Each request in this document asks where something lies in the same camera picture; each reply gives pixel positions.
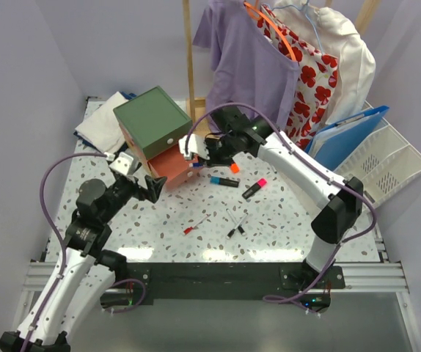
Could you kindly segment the blue highlighter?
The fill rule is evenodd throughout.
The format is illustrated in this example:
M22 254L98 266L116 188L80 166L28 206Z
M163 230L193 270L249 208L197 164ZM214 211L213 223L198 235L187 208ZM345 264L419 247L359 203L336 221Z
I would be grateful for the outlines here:
M212 176L210 178L210 182L212 184L216 184L216 185L220 185L220 186L228 186L228 187L232 187L232 188L238 188L239 184L240 184L237 180L231 180L231 179L228 179L228 178L216 177L216 176Z

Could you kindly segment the pink highlighter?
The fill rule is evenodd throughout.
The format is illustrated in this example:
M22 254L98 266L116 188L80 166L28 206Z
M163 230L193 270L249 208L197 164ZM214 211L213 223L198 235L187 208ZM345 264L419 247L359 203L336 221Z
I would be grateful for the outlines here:
M245 190L244 193L242 193L242 197L244 199L249 199L250 197L254 196L266 184L267 184L267 180L265 178L259 179L256 183L254 183L247 190Z

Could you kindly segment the red cap marker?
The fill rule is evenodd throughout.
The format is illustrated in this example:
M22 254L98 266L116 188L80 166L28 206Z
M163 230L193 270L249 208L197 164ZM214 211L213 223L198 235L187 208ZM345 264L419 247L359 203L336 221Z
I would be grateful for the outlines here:
M209 216L210 216L209 214L205 214L200 220L195 222L193 225L185 228L183 231L183 234L188 235L191 231L193 231L196 227L198 227L201 223L203 223Z

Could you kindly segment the three-drawer desk organizer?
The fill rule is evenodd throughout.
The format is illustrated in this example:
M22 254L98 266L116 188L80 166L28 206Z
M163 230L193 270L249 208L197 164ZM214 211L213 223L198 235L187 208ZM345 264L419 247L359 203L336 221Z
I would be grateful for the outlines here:
M192 126L191 118L157 86L113 108L132 153L153 177L165 177L171 191L197 176L196 158L186 160L179 140Z

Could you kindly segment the black cap marker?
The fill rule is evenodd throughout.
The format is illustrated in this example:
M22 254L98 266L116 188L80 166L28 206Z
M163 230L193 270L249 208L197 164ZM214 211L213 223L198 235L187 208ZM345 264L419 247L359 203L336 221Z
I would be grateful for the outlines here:
M233 221L233 223L237 224L238 223L237 218L233 215L233 213L228 208L226 209L226 211L227 211L227 214L230 217L230 219ZM238 231L241 235L246 234L245 230L243 229L243 227L241 225L238 227Z
M246 217L247 217L247 215L245 214L241 219L237 220L238 223L237 224L234 224L233 228L227 233L226 239L231 239L231 237L234 235L234 233L236 231L238 231L238 227L240 225L242 226L242 224L243 224L244 220L246 219Z

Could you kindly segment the blue document folder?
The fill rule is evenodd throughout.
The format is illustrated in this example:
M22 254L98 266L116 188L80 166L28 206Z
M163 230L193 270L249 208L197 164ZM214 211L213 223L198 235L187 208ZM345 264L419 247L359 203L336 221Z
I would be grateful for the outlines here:
M327 125L315 134L304 151L334 171L373 132L388 111L388 106L379 106Z

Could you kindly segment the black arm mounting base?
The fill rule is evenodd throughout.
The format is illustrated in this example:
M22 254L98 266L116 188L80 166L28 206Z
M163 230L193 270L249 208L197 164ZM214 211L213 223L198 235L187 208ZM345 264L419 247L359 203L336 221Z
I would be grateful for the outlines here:
M267 295L291 297L312 287L327 294L345 288L343 270L331 265L322 274L305 263L130 263L128 277L144 283L121 284L103 294L103 308L135 304L145 294L144 305L155 300L259 301Z

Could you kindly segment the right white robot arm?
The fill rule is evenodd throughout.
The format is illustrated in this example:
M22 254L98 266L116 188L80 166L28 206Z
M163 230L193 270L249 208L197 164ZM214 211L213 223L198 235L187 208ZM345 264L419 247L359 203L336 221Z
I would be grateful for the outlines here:
M274 166L309 196L319 212L311 223L315 237L302 278L318 288L329 278L335 249L362 213L364 186L356 177L346 180L315 161L262 113L251 120L240 109L226 103L206 114L222 134L206 144L210 165L226 165L234 155L248 153Z

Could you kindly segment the orange highlighter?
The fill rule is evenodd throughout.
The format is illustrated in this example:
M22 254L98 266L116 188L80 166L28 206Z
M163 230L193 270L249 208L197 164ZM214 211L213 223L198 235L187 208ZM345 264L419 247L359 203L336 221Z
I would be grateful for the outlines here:
M232 164L232 165L230 166L230 170L231 170L234 174L236 174L236 173L239 173L239 172L240 172L240 168L239 168L239 166L238 166L237 164Z

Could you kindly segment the purple t-shirt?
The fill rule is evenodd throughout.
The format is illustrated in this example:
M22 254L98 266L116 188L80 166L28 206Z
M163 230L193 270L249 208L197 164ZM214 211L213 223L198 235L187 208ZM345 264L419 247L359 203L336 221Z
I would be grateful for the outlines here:
M245 103L283 129L293 108L298 62L279 52L249 17L242 1L209 1L193 45L210 53L213 84L206 110Z

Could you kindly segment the red floral dress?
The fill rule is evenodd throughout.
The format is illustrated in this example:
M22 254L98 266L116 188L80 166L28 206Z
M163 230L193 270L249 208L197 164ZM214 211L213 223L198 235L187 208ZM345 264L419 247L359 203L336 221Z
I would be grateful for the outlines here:
M288 116L286 133L292 142L304 149L319 129L329 102L334 97L339 59L330 54L322 54L318 48L281 22L268 5L262 5L260 10L285 35L301 69L293 108ZM286 56L288 53L286 47L268 22L261 18L257 26L263 30L263 34L270 43Z

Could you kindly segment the orange clothes hanger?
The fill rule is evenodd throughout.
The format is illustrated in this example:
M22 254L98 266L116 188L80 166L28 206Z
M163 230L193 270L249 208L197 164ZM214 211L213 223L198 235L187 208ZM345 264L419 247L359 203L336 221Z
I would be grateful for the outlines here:
M251 18L255 19L256 21L259 21L261 18L264 21L268 22L268 25L278 34L279 39L283 42L284 46L286 47L288 53L286 54L287 57L290 57L290 59L294 62L297 61L296 55L290 46L290 43L286 39L285 35L279 30L278 26L264 13L262 13L258 8L259 1L256 1L254 4L249 3L248 1L244 1L244 6L248 13L255 13L255 16L250 15Z

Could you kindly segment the white file rack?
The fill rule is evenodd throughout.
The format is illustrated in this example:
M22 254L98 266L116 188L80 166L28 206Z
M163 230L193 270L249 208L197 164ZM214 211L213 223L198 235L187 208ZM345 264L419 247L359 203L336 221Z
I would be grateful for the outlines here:
M386 120L387 113L333 171L346 179L360 179L375 208L421 175L421 153Z

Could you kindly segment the cream white shirt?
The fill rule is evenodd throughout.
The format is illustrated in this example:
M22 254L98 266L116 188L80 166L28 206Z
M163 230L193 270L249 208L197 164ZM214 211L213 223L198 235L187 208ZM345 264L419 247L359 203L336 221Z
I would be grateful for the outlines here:
M277 1L272 10L281 22L319 49L315 33L301 12L303 3ZM329 125L362 110L373 83L376 61L354 24L341 12L310 5L309 14L317 25L324 53L339 59L334 97L322 119L323 124Z

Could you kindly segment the light blue clothes hanger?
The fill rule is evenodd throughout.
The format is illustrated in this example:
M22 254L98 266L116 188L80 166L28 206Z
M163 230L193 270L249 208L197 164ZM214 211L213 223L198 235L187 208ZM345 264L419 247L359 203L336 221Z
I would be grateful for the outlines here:
M318 34L318 30L317 30L317 25L315 24L315 21L312 19L312 17L309 14L309 8L310 8L310 0L306 0L302 4L301 12L302 12L303 16L309 21L309 23L310 23L310 25L311 25L314 33L315 33L315 37L316 37L316 40L318 42L319 50L322 54L324 54L323 45L322 45L321 39L320 39L319 34Z

